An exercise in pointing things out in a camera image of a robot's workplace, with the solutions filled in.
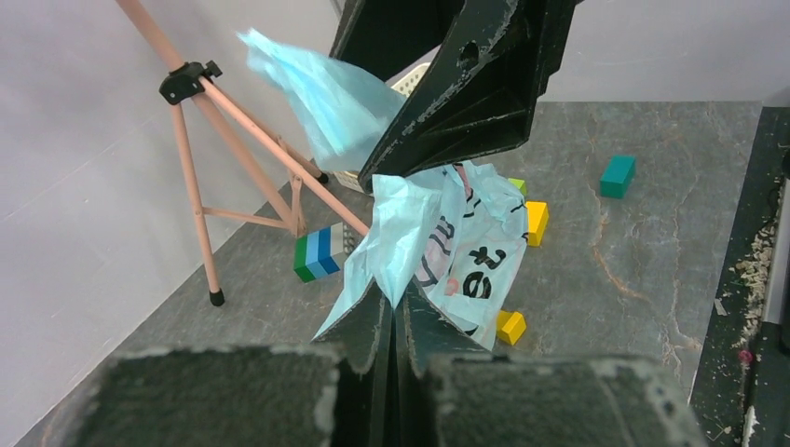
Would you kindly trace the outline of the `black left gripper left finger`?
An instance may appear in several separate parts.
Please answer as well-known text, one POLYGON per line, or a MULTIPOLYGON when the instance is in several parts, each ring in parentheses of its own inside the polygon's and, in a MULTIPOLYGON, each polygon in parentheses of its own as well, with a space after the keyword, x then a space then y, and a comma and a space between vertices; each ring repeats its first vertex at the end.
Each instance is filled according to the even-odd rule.
POLYGON ((393 310, 371 281, 361 299, 317 342, 340 351, 333 446, 385 446, 393 310))

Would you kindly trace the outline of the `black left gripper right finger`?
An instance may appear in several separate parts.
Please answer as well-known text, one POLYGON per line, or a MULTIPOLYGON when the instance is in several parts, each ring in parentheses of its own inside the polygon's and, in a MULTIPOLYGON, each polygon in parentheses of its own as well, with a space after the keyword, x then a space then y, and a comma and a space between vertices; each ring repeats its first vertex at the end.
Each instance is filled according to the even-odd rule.
POLYGON ((399 446, 436 444, 427 378, 430 358, 485 351, 410 281, 394 310, 394 435, 399 446))

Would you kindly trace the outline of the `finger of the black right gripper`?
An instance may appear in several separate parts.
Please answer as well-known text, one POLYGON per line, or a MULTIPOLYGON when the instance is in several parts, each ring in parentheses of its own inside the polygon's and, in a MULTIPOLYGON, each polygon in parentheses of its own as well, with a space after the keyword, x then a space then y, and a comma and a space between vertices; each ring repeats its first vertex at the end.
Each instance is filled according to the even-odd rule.
POLYGON ((343 4, 330 56, 387 81, 438 47, 457 0, 357 0, 343 4))
POLYGON ((575 1, 464 1, 358 179, 407 177, 518 148, 562 63, 575 1))

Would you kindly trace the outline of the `light blue plastic bag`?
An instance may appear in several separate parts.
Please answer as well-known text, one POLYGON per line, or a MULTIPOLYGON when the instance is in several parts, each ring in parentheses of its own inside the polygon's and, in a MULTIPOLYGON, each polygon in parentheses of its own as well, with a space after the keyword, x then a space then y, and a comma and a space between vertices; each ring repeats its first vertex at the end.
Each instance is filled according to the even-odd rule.
MULTIPOLYGON (((355 65, 241 33, 248 67, 287 98, 322 169, 360 170, 405 103, 399 91, 355 65)), ((408 177, 373 177, 373 219, 344 265, 344 288, 327 317, 337 322, 375 282, 396 305, 417 286, 485 348, 526 249, 524 196, 490 164, 469 161, 408 177)))

